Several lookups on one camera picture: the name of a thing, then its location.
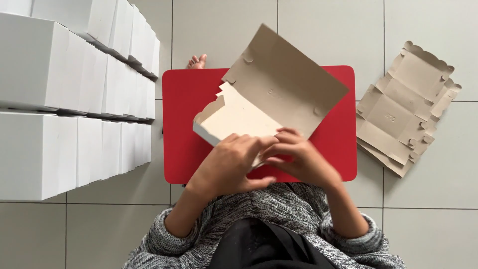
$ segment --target gray tile floor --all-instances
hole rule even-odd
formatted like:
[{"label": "gray tile floor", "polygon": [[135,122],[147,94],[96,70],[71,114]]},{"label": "gray tile floor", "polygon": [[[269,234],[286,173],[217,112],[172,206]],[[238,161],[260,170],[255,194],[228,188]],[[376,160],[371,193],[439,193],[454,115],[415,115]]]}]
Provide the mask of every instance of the gray tile floor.
[{"label": "gray tile floor", "polygon": [[[161,71],[208,54],[229,67],[261,22],[321,65],[350,65],[357,100],[412,40],[455,66],[462,92],[436,141],[398,179],[358,152],[353,200],[383,227],[409,268],[473,268],[478,242],[478,2],[469,0],[134,0],[161,40]],[[180,186],[163,176],[161,80],[153,160],[44,202],[0,202],[2,268],[119,268]]]}]

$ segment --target sweater sleeve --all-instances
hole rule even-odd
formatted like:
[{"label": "sweater sleeve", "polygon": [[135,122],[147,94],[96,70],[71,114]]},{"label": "sweater sleeve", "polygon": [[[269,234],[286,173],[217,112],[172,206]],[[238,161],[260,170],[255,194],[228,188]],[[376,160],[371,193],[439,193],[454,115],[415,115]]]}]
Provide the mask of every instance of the sweater sleeve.
[{"label": "sweater sleeve", "polygon": [[149,232],[143,237],[139,247],[135,248],[123,265],[124,269],[139,269],[148,264],[148,268],[164,268],[178,265],[177,257],[190,249],[199,235],[200,221],[196,220],[191,233],[185,238],[178,238],[168,232],[164,220],[172,208],[163,210],[154,219]]},{"label": "sweater sleeve", "polygon": [[326,212],[320,225],[322,238],[359,264],[371,268],[406,268],[399,256],[389,253],[388,239],[373,219],[363,213],[362,216],[369,224],[368,232],[358,238],[344,238],[334,231],[330,212]]}]

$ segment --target stack of white boxes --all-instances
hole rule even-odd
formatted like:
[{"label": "stack of white boxes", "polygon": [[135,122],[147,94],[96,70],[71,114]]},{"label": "stack of white boxes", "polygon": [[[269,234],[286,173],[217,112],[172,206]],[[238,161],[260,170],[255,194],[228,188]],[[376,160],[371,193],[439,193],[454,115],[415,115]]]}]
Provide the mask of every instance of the stack of white boxes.
[{"label": "stack of white boxes", "polygon": [[141,122],[154,119],[159,41],[134,5],[0,0],[0,34],[0,200],[44,200],[151,161]]}]

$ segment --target bare foot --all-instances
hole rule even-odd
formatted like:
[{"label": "bare foot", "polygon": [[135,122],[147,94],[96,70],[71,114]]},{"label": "bare foot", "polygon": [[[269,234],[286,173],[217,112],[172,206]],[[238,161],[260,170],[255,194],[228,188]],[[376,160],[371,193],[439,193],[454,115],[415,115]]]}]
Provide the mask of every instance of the bare foot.
[{"label": "bare foot", "polygon": [[189,60],[189,64],[187,65],[187,69],[203,69],[206,66],[206,54],[202,54],[199,59],[197,59],[196,55],[193,56],[193,59]]}]

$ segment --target person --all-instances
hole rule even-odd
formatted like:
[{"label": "person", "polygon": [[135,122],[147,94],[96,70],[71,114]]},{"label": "person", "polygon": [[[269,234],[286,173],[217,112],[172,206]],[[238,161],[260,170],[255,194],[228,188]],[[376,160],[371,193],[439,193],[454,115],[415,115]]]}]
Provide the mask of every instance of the person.
[{"label": "person", "polygon": [[[194,56],[188,67],[205,64]],[[293,128],[277,132],[219,142],[123,268],[406,268],[317,149]],[[248,179],[257,156],[301,183]]]}]

